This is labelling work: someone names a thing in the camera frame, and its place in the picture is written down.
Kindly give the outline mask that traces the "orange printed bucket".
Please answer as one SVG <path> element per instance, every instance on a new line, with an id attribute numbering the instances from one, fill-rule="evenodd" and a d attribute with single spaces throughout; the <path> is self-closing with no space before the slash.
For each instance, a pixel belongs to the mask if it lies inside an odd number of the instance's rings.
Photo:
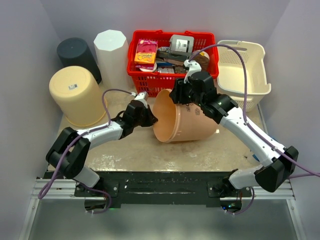
<path id="1" fill-rule="evenodd" d="M 170 89 L 161 90 L 152 108 L 157 122 L 153 125 L 155 137 L 162 143 L 203 140 L 216 132 L 217 123 L 204 115 L 199 106 L 174 104 Z"/>

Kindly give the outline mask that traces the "white perforated storage basket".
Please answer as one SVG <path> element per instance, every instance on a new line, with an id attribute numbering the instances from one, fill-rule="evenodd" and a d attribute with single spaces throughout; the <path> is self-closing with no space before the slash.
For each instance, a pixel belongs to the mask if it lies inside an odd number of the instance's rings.
<path id="1" fill-rule="evenodd" d="M 265 49 L 254 42 L 237 40 L 220 40 L 219 44 L 235 48 L 241 55 L 246 69 L 247 91 L 245 91 L 244 70 L 238 55 L 229 48 L 219 46 L 218 70 L 219 75 L 215 81 L 217 89 L 229 95 L 237 102 L 239 107 L 244 107 L 244 94 L 247 93 L 245 111 L 252 111 L 264 96 L 272 90 L 267 83 L 264 66 Z"/>

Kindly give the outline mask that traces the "orange translucent bucket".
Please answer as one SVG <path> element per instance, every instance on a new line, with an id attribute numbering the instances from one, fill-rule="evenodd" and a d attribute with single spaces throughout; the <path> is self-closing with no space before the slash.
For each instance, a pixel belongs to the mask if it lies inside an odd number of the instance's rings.
<path id="1" fill-rule="evenodd" d="M 89 127 L 106 115 L 102 91 L 84 67 L 68 66 L 57 71 L 49 81 L 49 92 L 72 125 Z"/>

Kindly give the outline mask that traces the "white octagonal bin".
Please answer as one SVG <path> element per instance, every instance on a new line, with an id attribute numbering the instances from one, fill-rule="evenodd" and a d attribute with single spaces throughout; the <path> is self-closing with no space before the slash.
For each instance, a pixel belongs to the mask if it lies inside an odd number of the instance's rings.
<path id="1" fill-rule="evenodd" d="M 127 74 L 129 45 L 119 30 L 100 32 L 94 39 L 94 48 L 103 85 L 109 89 L 130 90 L 132 81 Z"/>

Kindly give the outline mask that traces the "dark blue bucket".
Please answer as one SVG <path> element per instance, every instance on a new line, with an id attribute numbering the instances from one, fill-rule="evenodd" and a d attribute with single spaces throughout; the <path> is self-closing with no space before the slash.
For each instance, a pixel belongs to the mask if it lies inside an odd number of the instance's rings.
<path id="1" fill-rule="evenodd" d="M 97 84 L 101 83 L 101 72 L 84 39 L 79 37 L 65 39 L 57 46 L 56 53 L 64 68 L 70 66 L 83 67 L 91 72 Z"/>

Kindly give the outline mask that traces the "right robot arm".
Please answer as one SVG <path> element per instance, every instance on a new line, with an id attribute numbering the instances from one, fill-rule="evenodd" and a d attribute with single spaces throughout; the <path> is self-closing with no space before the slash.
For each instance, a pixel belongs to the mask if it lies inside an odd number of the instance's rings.
<path id="1" fill-rule="evenodd" d="M 249 118 L 228 95 L 217 92 L 208 72 L 195 72 L 184 80 L 175 80 L 169 94 L 175 104 L 195 104 L 208 118 L 232 132 L 259 160 L 259 166 L 234 170 L 223 181 L 226 191 L 260 186 L 273 193 L 295 170 L 299 152 L 272 139 Z"/>

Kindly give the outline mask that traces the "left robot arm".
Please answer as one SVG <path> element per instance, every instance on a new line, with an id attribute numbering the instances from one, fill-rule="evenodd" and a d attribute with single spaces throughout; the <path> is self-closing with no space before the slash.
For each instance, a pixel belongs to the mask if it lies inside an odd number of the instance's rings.
<path id="1" fill-rule="evenodd" d="M 130 135 L 134 128 L 151 127 L 157 121 L 148 104 L 133 100 L 110 123 L 83 130 L 64 128 L 45 159 L 67 179 L 93 188 L 101 177 L 85 165 L 89 150 L 110 141 L 121 140 Z"/>

